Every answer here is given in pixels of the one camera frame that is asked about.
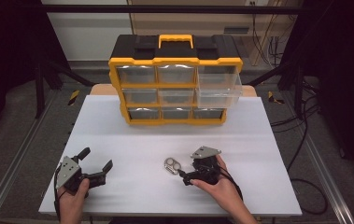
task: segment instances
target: hand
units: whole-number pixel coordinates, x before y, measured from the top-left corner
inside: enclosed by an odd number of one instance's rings
[[[75,195],[70,194],[64,187],[58,189],[61,224],[78,224],[81,222],[84,197],[89,190],[89,185],[89,179],[84,179]]]
[[[226,163],[220,155],[217,155],[216,157],[219,166],[224,169],[221,169],[221,171],[226,174]],[[241,200],[234,184],[225,176],[219,175],[218,183],[216,185],[210,185],[205,181],[198,179],[191,180],[191,183],[210,194],[221,208],[232,215],[237,223],[257,223],[255,218],[253,218],[244,205],[243,200]]]

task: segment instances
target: wire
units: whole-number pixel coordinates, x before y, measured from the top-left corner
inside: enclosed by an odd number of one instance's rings
[[[319,191],[319,193],[321,194],[322,198],[324,199],[324,207],[319,210],[319,211],[310,211],[306,208],[303,208],[302,206],[301,209],[308,213],[308,214],[311,214],[311,215],[322,215],[324,214],[327,210],[328,210],[328,200],[327,200],[327,197],[326,195],[322,192],[322,190],[315,184],[311,183],[310,181],[307,181],[307,180],[304,180],[304,179],[300,179],[300,178],[291,178],[290,179],[291,182],[304,182],[310,186],[312,186],[313,188],[315,188],[317,191]]]
[[[60,197],[58,197],[58,200],[60,201],[61,197],[63,197],[63,195],[66,193],[66,190],[60,195]]]
[[[315,88],[312,85],[310,85],[304,78],[303,78],[303,86],[304,86],[304,90],[309,92],[312,95],[317,94],[319,92],[318,88]]]
[[[299,146],[298,146],[298,149],[296,150],[295,154],[294,154],[293,157],[292,157],[292,160],[290,161],[290,164],[289,164],[288,167],[287,167],[287,172],[290,171],[290,168],[291,168],[291,166],[293,165],[293,163],[295,162],[296,157],[299,155],[299,152],[300,152],[301,149],[302,149],[302,146],[303,146],[305,137],[307,136],[308,125],[307,125],[307,115],[306,115],[306,113],[305,113],[305,111],[306,111],[306,110],[305,110],[305,107],[306,107],[306,105],[307,105],[307,102],[309,102],[311,99],[314,99],[314,98],[316,98],[316,97],[317,97],[317,95],[310,96],[310,97],[307,98],[307,100],[304,102],[304,110],[303,110],[303,111],[304,111],[304,113],[303,113],[303,116],[304,116],[304,125],[305,125],[304,134],[303,134],[303,136],[302,136],[302,140],[301,140],[301,142],[300,142],[300,144],[299,144]]]
[[[253,40],[253,44],[255,45],[255,48],[258,50],[259,54],[261,55],[263,61],[267,64],[270,64],[270,62],[268,62],[265,57],[264,57],[264,53],[262,51],[262,45],[261,45],[261,41],[258,38],[258,34],[256,33],[256,14],[252,14],[252,40]]]
[[[209,166],[199,165],[199,167],[205,168],[205,169],[207,169],[207,170],[211,170],[211,171],[217,173],[218,175],[223,175],[223,176],[226,177],[228,180],[230,180],[230,182],[232,182],[232,184],[234,185],[235,189],[237,190],[237,193],[238,193],[238,195],[240,196],[241,200],[244,201],[244,199],[243,199],[243,193],[241,192],[240,187],[237,185],[237,183],[235,183],[234,179],[232,178],[232,176],[230,175],[230,173],[229,173],[226,169],[224,169],[223,167],[218,166],[221,170],[223,170],[224,172],[226,172],[226,174],[225,174],[225,173],[223,173],[223,172],[221,172],[221,171],[218,171],[218,170],[216,170],[216,169],[214,169],[214,168],[212,168],[212,167],[209,167]]]
[[[295,21],[296,20],[296,18],[293,17],[292,15],[288,15],[288,18],[290,18],[291,21]]]
[[[269,47],[267,47],[267,61],[270,62],[270,57],[269,57],[269,49],[272,47],[272,44],[269,44]]]
[[[292,20],[292,22],[290,23],[290,25],[287,27],[287,29],[284,30],[284,32],[282,33],[282,35],[280,36],[280,38],[284,37],[284,35],[288,32],[288,30],[293,26],[293,24],[295,23],[295,20]]]
[[[310,106],[310,107],[306,110],[306,112],[310,112],[310,110],[311,110],[312,108],[316,107],[316,106],[318,106],[318,104],[315,104],[315,105]],[[298,117],[292,116],[292,117],[290,117],[290,118],[288,118],[288,119],[285,119],[285,120],[280,120],[280,121],[275,121],[275,122],[273,122],[273,123],[270,123],[270,126],[276,127],[276,126],[284,125],[284,124],[287,124],[287,123],[289,123],[289,122],[291,122],[291,121],[293,121],[293,120],[295,120],[295,119],[298,119]]]
[[[275,57],[275,66],[276,66],[276,51],[278,49],[278,37],[276,36],[276,46],[275,46],[275,52],[274,52],[274,57]]]
[[[310,109],[311,108],[314,108],[314,107],[316,107],[316,109],[314,110],[314,111],[311,111],[311,112],[309,112],[310,111]],[[312,115],[314,115],[317,111],[319,111],[319,105],[318,104],[316,104],[316,105],[312,105],[310,108],[308,108],[307,109],[307,112],[309,112],[309,114],[308,114],[308,116],[307,116],[307,118],[310,118]],[[282,130],[282,131],[273,131],[273,133],[284,133],[284,132],[287,132],[287,131],[289,131],[289,130],[292,130],[292,129],[294,129],[294,128],[296,128],[296,127],[299,127],[300,125],[302,125],[304,122],[303,121],[301,121],[299,124],[296,124],[296,125],[294,125],[294,126],[292,126],[292,127],[290,127],[290,128],[288,128],[288,129],[286,129],[286,130]]]
[[[55,208],[55,212],[57,214],[57,218],[59,221],[61,221],[61,217],[60,217],[60,198],[61,196],[63,196],[63,194],[58,197],[57,196],[57,178],[58,178],[58,174],[60,173],[61,170],[61,164],[59,167],[57,167],[57,169],[55,170],[54,173],[54,179],[53,179],[53,185],[54,185],[54,208]]]
[[[295,154],[293,155],[293,158],[292,160],[290,161],[290,164],[288,165],[287,167],[287,172],[290,171],[290,168],[291,166],[293,165],[293,163],[295,162],[299,152],[301,151],[302,149],[302,146],[303,146],[303,143],[304,143],[304,140],[305,140],[305,137],[307,136],[307,131],[308,131],[308,122],[307,122],[307,110],[305,109],[305,107],[307,106],[307,103],[311,100],[311,99],[314,99],[316,98],[317,95],[313,95],[313,96],[310,96],[309,98],[307,98],[307,100],[304,102],[304,125],[305,125],[305,129],[304,129],[304,134],[302,136],[302,141],[300,142],[299,146],[298,146],[298,149],[296,150]],[[322,215],[324,214],[327,209],[328,209],[328,201],[327,201],[327,198],[325,196],[325,194],[322,192],[322,190],[316,186],[315,184],[311,183],[310,181],[307,181],[307,180],[304,180],[304,179],[300,179],[300,178],[291,178],[290,181],[300,181],[300,182],[304,182],[310,186],[312,186],[313,188],[315,188],[317,191],[319,191],[319,193],[321,194],[322,198],[324,199],[324,207],[320,210],[320,211],[310,211],[306,208],[303,208],[302,206],[301,209],[306,212],[306,213],[309,213],[309,214],[312,214],[312,215]]]

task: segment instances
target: yellow storage organizer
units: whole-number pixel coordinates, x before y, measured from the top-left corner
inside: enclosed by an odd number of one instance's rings
[[[109,75],[129,124],[221,124],[242,66],[230,35],[120,35]]]

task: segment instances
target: clear plastic drawer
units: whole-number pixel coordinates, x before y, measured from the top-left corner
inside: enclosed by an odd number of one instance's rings
[[[120,83],[153,83],[155,82],[154,66],[123,65],[117,66]]]
[[[194,119],[220,119],[224,109],[221,108],[194,108]]]
[[[163,119],[188,119],[191,107],[162,107]]]
[[[240,76],[230,89],[196,89],[196,103],[199,108],[229,108],[240,97],[243,88]]]
[[[159,89],[159,101],[161,106],[191,105],[193,103],[194,89]]]
[[[235,66],[198,66],[199,91],[229,91],[239,77]]]
[[[127,104],[156,104],[156,89],[122,89]]]
[[[157,67],[160,83],[192,83],[194,66],[186,64],[170,64]]]
[[[143,107],[130,107],[128,108],[131,119],[158,119],[159,109],[155,108],[143,108]]]

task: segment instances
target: white tabletop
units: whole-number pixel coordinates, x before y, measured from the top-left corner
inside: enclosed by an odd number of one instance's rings
[[[205,192],[185,186],[163,167],[172,157],[192,172],[190,155],[200,146],[220,149],[228,170],[253,215],[299,216],[302,211],[259,97],[240,97],[222,125],[129,126],[118,96],[89,95],[65,147],[73,157],[92,152],[79,164],[83,173],[113,160],[106,184],[90,189],[83,211],[99,216],[200,216],[227,214]],[[39,208],[55,214],[52,180]]]

